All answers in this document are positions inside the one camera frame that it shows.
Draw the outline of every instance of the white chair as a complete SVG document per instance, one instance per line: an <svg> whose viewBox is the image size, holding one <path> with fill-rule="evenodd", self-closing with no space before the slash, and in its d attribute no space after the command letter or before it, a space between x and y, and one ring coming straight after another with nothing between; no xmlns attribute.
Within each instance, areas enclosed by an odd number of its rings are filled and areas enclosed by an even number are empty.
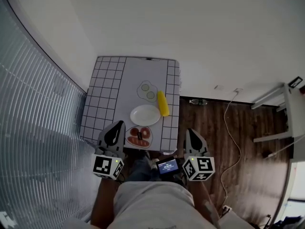
<svg viewBox="0 0 305 229"><path fill-rule="evenodd" d="M281 94L284 95L285 102L276 111L286 109L288 130L275 135L255 138L253 142L257 143L287 137L298 137L305 134L305 96L300 93L298 88L290 88L287 84L283 84L261 96L251 108L256 109Z"/></svg>
<svg viewBox="0 0 305 229"><path fill-rule="evenodd" d="M237 216L233 211L229 211L218 221L221 229L253 229L253 227Z"/></svg>

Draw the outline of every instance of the white wall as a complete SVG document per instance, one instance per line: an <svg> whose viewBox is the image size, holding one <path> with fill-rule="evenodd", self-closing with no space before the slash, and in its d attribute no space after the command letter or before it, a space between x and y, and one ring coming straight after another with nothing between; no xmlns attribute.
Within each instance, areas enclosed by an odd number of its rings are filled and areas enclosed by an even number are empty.
<svg viewBox="0 0 305 229"><path fill-rule="evenodd" d="M97 54L70 0L9 1L21 10L21 22L27 20L30 34L45 52L87 91Z"/></svg>
<svg viewBox="0 0 305 229"><path fill-rule="evenodd" d="M287 180L286 180L286 189L283 191L283 201L282 204L279 204L280 209L276 215L275 223L282 220L282 217L285 216L286 206L288 203L288 199L290 198L291 191L293 189L295 183L295 176L296 176L296 168L297 163L289 162L289 168L287 171Z"/></svg>
<svg viewBox="0 0 305 229"><path fill-rule="evenodd" d="M294 144L294 158L292 159L292 161L305 161L305 138Z"/></svg>
<svg viewBox="0 0 305 229"><path fill-rule="evenodd" d="M305 0L71 0L98 55L179 61L182 95L251 102L305 79ZM214 90L223 85L224 90Z"/></svg>
<svg viewBox="0 0 305 229"><path fill-rule="evenodd" d="M292 188L290 198L305 199L305 162L298 162L296 167L295 182Z"/></svg>

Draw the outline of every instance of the white table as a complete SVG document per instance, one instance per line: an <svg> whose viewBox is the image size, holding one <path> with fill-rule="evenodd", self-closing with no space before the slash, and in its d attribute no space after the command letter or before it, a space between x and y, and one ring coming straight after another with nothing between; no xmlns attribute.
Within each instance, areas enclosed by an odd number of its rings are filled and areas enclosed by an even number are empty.
<svg viewBox="0 0 305 229"><path fill-rule="evenodd" d="M88 89L80 136L95 142L101 130L123 120L126 125L124 147L173 152L177 149L179 90L177 61L99 57ZM158 108L157 91L165 93L170 116L161 117L148 127L136 126L130 120L130 112L143 104ZM142 133L140 141L136 130Z"/></svg>
<svg viewBox="0 0 305 229"><path fill-rule="evenodd" d="M218 223L221 229L253 229L248 222L241 219L232 210L221 217Z"/></svg>
<svg viewBox="0 0 305 229"><path fill-rule="evenodd" d="M287 84L283 84L261 96L251 108L256 109L281 94L284 95L284 103L276 111L286 109L288 130L275 135L255 138L253 140L255 143L287 137L298 137L305 134L305 96L300 93L298 88L290 88Z"/></svg>

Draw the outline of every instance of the wooden floor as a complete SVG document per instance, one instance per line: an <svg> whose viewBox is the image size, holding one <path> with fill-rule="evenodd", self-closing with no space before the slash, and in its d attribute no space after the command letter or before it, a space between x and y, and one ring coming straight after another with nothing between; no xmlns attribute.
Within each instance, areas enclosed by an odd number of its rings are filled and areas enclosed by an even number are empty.
<svg viewBox="0 0 305 229"><path fill-rule="evenodd" d="M208 105L196 106L180 99L178 155L183 155L187 128L193 128L206 139L216 167L216 173L206 182L206 186L217 209L224 200L220 175L238 159L238 149L224 124L227 105L223 102L208 102ZM285 114L283 111L276 113L272 107L251 110L248 104L231 104L226 120L241 148L242 158L237 166L224 175L224 185L228 191L225 204L248 222L262 225L266 223L268 214L272 217L275 214L289 160L288 150L269 159L263 159L262 153L279 150L291 140L253 143L253 138L285 131Z"/></svg>

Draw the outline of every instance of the power outlet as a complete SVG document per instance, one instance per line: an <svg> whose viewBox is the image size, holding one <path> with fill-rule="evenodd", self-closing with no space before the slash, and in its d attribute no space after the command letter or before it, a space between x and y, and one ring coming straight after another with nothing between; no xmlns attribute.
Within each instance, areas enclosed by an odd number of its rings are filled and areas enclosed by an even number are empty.
<svg viewBox="0 0 305 229"><path fill-rule="evenodd" d="M235 93L240 93L243 91L243 88L236 88L233 92Z"/></svg>
<svg viewBox="0 0 305 229"><path fill-rule="evenodd" d="M223 89L224 89L224 86L221 86L221 85L217 85L216 87L214 87L214 90L222 91Z"/></svg>

